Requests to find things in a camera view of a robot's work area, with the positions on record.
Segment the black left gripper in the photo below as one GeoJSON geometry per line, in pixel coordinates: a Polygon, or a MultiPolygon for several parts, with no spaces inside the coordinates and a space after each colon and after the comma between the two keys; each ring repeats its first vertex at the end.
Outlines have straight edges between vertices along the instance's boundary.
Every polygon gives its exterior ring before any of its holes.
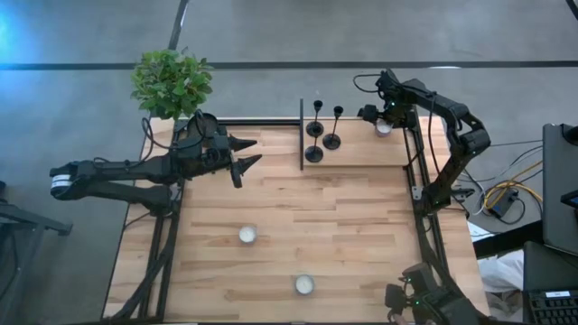
{"type": "Polygon", "coordinates": [[[201,157],[201,166],[204,173],[216,172],[222,169],[229,170],[235,188],[242,187],[241,175],[257,163],[261,154],[234,161],[233,152],[238,152],[256,144],[256,140],[239,139],[233,135],[216,135],[201,157]]]}

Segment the tall black candlestick holder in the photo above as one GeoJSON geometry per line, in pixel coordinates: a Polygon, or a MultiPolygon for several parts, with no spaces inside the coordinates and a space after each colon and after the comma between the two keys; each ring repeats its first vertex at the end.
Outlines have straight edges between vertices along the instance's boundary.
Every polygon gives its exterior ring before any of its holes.
{"type": "Polygon", "coordinates": [[[330,134],[326,134],[322,139],[324,147],[328,150],[336,150],[340,147],[340,138],[336,135],[336,127],[341,115],[343,114],[343,111],[344,108],[341,106],[336,106],[333,109],[335,119],[332,131],[330,134]]]}

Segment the short black candlestick holder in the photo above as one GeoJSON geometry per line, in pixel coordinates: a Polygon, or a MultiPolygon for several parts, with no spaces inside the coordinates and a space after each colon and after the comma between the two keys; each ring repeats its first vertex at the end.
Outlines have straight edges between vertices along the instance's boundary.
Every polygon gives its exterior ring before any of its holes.
{"type": "Polygon", "coordinates": [[[315,116],[313,121],[310,121],[305,127],[306,133],[314,138],[319,137],[324,131],[324,126],[318,121],[319,112],[321,111],[322,106],[323,102],[321,100],[315,100],[313,102],[315,116]]]}

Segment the white brown floral candle tin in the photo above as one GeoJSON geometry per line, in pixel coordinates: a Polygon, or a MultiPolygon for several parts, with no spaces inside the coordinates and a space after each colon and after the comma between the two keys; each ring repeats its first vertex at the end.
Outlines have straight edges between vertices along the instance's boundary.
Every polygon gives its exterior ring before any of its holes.
{"type": "Polygon", "coordinates": [[[243,226],[238,231],[239,240],[245,245],[252,245],[258,238],[257,230],[253,226],[243,226]]]}

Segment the white tealight candle bottom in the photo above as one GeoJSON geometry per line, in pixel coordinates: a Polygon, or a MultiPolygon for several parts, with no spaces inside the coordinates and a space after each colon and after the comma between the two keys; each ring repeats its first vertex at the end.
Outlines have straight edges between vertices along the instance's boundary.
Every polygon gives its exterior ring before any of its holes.
{"type": "Polygon", "coordinates": [[[315,282],[308,274],[299,274],[294,280],[294,289],[300,295],[310,295],[315,289],[315,282]]]}

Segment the green potted plant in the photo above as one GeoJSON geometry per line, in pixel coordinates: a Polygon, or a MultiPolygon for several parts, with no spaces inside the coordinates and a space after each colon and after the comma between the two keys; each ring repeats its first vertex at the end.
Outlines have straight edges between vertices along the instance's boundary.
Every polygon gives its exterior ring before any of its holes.
{"type": "Polygon", "coordinates": [[[211,66],[186,50],[146,51],[131,73],[130,97],[161,119],[193,117],[213,92],[211,66]]]}

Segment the small blue power box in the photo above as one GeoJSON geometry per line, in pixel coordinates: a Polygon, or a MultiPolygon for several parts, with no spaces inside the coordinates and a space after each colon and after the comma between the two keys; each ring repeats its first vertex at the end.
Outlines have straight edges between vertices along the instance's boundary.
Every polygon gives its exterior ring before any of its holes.
{"type": "Polygon", "coordinates": [[[502,198],[492,208],[489,209],[489,213],[498,219],[502,219],[506,216],[509,209],[516,200],[516,198],[502,198]]]}

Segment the white paper sheet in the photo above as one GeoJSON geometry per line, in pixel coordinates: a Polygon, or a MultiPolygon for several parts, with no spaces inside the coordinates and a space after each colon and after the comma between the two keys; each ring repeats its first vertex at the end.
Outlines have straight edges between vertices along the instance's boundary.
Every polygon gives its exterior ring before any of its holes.
{"type": "Polygon", "coordinates": [[[468,229],[470,232],[470,237],[473,241],[477,241],[479,239],[492,236],[491,232],[489,232],[488,230],[481,228],[475,224],[468,222],[467,226],[468,226],[468,229]]]}

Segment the dark flat computer case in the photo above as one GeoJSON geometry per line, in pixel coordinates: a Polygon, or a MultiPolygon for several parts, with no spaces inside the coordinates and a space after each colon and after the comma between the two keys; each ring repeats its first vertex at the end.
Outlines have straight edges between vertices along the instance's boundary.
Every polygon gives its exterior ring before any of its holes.
{"type": "Polygon", "coordinates": [[[560,201],[578,190],[578,125],[544,125],[543,144],[543,239],[548,246],[578,255],[578,209],[560,201]]]}

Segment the white bag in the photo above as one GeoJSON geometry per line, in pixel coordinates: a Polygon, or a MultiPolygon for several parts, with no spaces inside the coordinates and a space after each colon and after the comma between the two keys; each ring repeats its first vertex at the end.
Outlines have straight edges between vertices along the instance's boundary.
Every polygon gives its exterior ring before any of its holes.
{"type": "Polygon", "coordinates": [[[489,293],[522,291],[524,288],[524,252],[522,250],[478,261],[484,290],[489,293]]]}

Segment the black box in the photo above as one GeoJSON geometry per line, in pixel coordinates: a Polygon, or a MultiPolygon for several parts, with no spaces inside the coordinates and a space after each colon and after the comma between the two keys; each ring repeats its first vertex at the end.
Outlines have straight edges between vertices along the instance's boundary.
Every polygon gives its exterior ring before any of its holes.
{"type": "Polygon", "coordinates": [[[578,290],[578,256],[526,242],[524,253],[524,291],[578,290]]]}

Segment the grey metal stand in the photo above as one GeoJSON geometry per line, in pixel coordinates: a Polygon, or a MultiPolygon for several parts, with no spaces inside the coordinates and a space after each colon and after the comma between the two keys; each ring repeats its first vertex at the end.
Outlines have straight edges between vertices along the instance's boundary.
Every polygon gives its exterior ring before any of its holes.
{"type": "Polygon", "coordinates": [[[5,190],[0,181],[0,325],[11,325],[44,232],[68,236],[72,225],[9,203],[5,190]]]}

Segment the black keyboard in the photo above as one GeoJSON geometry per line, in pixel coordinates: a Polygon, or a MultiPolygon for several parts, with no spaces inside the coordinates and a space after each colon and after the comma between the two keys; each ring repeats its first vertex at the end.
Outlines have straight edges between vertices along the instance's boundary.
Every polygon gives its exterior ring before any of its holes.
{"type": "Polygon", "coordinates": [[[532,291],[529,319],[538,325],[578,325],[578,290],[532,291]]]}

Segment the black aluminium rig frame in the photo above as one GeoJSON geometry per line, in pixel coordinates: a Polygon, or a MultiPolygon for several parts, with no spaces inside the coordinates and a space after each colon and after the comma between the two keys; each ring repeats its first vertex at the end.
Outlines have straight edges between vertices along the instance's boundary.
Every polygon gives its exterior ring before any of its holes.
{"type": "Polygon", "coordinates": [[[171,274],[151,322],[383,322],[385,289],[421,260],[405,166],[304,167],[297,120],[237,119],[262,158],[235,189],[225,172],[187,182],[171,274]],[[258,238],[243,244],[238,231],[258,238]],[[313,277],[300,295],[295,277],[313,277]]]}

